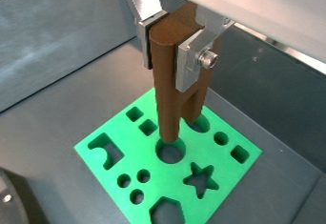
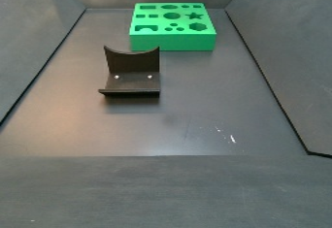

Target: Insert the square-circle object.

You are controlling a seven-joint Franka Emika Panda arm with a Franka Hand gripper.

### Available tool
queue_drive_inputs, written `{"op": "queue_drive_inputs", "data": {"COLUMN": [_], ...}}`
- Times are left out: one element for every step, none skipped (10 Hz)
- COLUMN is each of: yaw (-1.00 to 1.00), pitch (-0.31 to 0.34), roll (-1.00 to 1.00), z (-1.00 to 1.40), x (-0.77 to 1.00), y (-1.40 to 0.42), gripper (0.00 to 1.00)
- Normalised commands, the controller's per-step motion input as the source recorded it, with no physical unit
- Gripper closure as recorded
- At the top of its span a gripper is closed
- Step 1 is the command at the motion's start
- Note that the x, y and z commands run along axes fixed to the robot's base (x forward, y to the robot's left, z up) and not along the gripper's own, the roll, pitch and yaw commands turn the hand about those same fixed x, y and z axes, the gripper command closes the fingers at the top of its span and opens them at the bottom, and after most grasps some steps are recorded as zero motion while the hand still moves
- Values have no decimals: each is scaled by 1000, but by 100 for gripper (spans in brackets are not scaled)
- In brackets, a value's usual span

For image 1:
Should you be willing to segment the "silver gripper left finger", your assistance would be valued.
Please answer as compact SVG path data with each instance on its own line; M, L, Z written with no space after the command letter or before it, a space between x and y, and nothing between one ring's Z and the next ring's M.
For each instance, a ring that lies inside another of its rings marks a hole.
M142 41L144 67L152 68L150 57L150 28L167 15L160 0L130 0L130 7L136 19L138 37Z

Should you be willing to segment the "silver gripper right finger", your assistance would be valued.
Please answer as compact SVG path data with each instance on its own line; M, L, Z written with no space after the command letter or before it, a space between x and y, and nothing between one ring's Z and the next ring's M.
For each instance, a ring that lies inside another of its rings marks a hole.
M199 80L200 69L211 70L218 54L212 50L215 39L234 24L228 17L203 6L196 9L196 22L203 26L176 49L176 89L186 92Z

